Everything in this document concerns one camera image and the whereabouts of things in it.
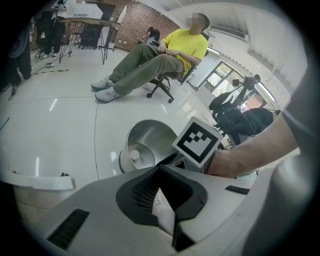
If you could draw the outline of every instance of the man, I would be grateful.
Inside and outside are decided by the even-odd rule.
[[[176,72],[185,75],[191,64],[199,65],[208,48],[208,41],[201,33],[209,27],[210,21],[201,13],[193,14],[190,21],[190,30],[174,31],[160,42],[158,48],[137,45],[111,75],[91,84],[97,91],[97,100],[108,103],[122,98],[160,74]]]

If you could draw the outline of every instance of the window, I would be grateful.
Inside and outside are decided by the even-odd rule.
[[[233,86],[233,80],[238,79],[243,82],[245,78],[241,76],[234,69],[227,64],[220,62],[220,64],[213,70],[213,72],[202,82],[200,86],[206,87],[215,97],[227,92],[232,92],[226,99],[226,102],[232,98],[233,102],[242,91],[242,87],[237,88]],[[241,102],[241,107],[245,110],[253,108],[261,108],[267,102],[258,93],[256,89],[247,90]]]

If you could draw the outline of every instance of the black grille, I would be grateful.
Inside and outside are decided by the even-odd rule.
[[[89,212],[81,209],[74,210],[64,222],[54,231],[48,240],[61,249],[67,249],[81,226],[87,219]]]

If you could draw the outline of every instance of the olive green pants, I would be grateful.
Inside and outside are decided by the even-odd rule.
[[[119,95],[127,95],[134,89],[167,72],[184,73],[184,63],[177,57],[158,54],[157,47],[138,44],[119,63],[109,76],[113,89]]]

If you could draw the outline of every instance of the ceiling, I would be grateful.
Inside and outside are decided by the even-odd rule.
[[[208,16],[212,25],[243,32],[249,42],[244,47],[231,37],[210,38],[212,47],[239,63],[262,82],[276,98],[290,94],[301,81],[307,58],[301,35],[286,15],[272,2],[262,0],[141,0],[162,9],[170,18],[185,24],[191,13]]]

